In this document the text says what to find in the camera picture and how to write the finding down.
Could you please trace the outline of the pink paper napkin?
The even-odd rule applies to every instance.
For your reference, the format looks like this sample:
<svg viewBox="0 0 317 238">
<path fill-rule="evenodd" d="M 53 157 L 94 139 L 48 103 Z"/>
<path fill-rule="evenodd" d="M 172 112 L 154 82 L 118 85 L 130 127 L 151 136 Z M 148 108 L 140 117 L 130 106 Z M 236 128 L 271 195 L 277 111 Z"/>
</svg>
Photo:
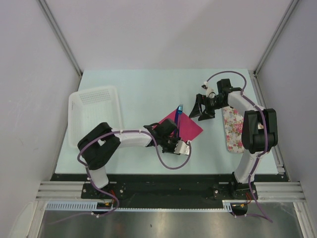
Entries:
<svg viewBox="0 0 317 238">
<path fill-rule="evenodd" d="M 203 129 L 197 125 L 184 112 L 181 115 L 179 136 L 184 141 L 193 141 L 203 132 Z"/>
</svg>

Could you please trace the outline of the blue metallic fork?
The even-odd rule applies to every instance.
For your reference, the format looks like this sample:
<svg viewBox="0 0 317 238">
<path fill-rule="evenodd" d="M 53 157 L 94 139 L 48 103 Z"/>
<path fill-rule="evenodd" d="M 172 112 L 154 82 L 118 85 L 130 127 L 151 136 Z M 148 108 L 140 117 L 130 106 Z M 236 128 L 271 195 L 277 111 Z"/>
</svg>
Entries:
<svg viewBox="0 0 317 238">
<path fill-rule="evenodd" d="M 180 104 L 175 113 L 174 122 L 177 125 L 177 129 L 174 131 L 174 134 L 176 137 L 179 137 L 179 131 L 180 131 L 180 121 L 181 121 L 181 115 L 183 113 L 183 104 Z"/>
</svg>

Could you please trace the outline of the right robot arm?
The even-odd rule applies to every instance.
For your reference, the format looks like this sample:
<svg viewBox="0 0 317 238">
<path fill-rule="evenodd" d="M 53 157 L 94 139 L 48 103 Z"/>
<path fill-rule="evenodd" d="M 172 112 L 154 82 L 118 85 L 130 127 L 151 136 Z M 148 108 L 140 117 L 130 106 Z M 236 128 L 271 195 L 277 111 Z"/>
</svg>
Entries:
<svg viewBox="0 0 317 238">
<path fill-rule="evenodd" d="M 244 153 L 237 169 L 233 172 L 234 181 L 229 185 L 229 195 L 240 199 L 246 194 L 244 184 L 254 180 L 254 174 L 261 159 L 278 143 L 277 115 L 274 109 L 266 109 L 254 103 L 240 87 L 233 87 L 229 79 L 217 82 L 218 93 L 197 94 L 190 118 L 199 121 L 215 118 L 215 111 L 232 107 L 243 116 L 241 141 Z"/>
</svg>

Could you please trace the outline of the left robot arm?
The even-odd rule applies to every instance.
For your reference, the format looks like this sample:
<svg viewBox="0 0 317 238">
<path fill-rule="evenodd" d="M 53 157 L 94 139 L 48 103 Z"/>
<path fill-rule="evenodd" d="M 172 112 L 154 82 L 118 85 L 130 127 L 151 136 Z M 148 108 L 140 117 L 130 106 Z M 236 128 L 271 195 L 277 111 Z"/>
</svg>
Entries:
<svg viewBox="0 0 317 238">
<path fill-rule="evenodd" d="M 92 192 L 98 198 L 109 194 L 106 164 L 115 151 L 125 147 L 159 145 L 164 153 L 188 155 L 189 146 L 178 136 L 177 124 L 171 119 L 143 126 L 140 130 L 114 131 L 106 122 L 97 125 L 77 144 L 89 178 Z"/>
</svg>

